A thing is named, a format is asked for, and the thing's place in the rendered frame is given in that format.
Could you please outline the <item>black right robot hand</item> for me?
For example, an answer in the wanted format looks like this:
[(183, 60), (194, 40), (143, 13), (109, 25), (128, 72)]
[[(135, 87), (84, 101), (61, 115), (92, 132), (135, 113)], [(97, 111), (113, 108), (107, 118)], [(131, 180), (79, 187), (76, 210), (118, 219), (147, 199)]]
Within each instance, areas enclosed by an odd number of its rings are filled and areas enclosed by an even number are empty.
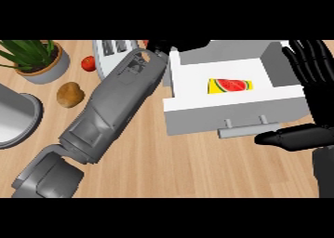
[(255, 143), (296, 152), (334, 145), (334, 58), (323, 40), (290, 40), (283, 52), (304, 86), (314, 124), (265, 132)]

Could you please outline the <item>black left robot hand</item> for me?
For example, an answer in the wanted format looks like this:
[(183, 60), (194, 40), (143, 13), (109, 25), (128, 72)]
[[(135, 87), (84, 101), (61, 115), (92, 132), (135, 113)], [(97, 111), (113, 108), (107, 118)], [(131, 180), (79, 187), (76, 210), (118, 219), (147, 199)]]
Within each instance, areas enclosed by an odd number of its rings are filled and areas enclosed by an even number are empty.
[(190, 51), (193, 49), (202, 48), (208, 46), (211, 40), (150, 40), (147, 50), (154, 52), (156, 54), (165, 53), (169, 54), (174, 48), (178, 49), (180, 52)]

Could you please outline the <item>white open drawer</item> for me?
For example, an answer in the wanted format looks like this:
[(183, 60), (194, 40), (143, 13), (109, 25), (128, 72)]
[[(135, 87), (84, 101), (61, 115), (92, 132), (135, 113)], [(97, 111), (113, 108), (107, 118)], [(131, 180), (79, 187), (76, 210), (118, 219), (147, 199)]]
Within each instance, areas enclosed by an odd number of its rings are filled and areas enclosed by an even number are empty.
[(169, 58), (174, 96), (168, 112), (276, 99), (301, 98), (304, 87), (283, 48), (287, 41), (214, 40)]

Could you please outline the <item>white toaster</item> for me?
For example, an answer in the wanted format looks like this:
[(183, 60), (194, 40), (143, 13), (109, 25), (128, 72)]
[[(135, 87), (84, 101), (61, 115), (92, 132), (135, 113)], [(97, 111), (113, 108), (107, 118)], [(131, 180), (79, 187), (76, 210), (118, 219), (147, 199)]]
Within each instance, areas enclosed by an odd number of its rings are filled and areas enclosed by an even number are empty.
[(138, 48), (137, 40), (94, 40), (92, 49), (95, 68), (101, 80), (106, 80), (128, 53)]

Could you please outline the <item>yellow watermelon print box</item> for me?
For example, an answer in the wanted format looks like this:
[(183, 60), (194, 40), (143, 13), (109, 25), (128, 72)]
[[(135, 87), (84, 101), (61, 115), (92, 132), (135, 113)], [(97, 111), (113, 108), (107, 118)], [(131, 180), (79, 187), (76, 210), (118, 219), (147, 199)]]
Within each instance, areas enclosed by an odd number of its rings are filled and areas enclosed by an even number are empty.
[(249, 91), (252, 89), (253, 89), (253, 84), (248, 80), (230, 80), (230, 79), (211, 78), (208, 82), (209, 94)]

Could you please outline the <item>red tomato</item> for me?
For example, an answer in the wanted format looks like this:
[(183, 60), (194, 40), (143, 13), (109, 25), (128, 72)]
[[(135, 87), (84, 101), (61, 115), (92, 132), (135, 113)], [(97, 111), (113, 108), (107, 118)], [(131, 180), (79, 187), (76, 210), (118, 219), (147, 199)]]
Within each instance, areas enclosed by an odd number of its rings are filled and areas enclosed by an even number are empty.
[(97, 70), (95, 57), (94, 56), (88, 56), (88, 57), (84, 58), (82, 68), (87, 72), (94, 72)]

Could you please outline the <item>brown potato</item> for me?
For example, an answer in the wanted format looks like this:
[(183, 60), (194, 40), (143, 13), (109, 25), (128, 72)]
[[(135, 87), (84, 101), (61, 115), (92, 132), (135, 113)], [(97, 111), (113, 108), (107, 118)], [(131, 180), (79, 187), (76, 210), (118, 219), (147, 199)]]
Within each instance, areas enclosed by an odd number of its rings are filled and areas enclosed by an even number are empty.
[(75, 107), (85, 99), (85, 91), (75, 82), (67, 82), (58, 89), (57, 101), (66, 108)]

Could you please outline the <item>potted green plant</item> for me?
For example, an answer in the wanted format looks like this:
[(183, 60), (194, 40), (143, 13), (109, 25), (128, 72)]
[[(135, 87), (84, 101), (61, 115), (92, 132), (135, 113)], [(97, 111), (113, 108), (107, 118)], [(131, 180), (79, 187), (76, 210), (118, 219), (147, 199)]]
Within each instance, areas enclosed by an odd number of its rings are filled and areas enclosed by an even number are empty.
[(0, 40), (0, 57), (16, 72), (35, 84), (45, 85), (64, 75), (70, 68), (70, 55), (54, 40)]

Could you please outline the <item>grey round pot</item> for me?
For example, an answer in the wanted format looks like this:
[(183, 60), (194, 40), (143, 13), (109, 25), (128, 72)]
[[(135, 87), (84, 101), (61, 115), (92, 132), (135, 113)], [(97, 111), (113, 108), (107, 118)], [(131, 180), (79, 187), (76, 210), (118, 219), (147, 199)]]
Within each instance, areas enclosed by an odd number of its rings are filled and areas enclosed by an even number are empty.
[(30, 137), (42, 118), (41, 99), (0, 84), (0, 150), (17, 146)]

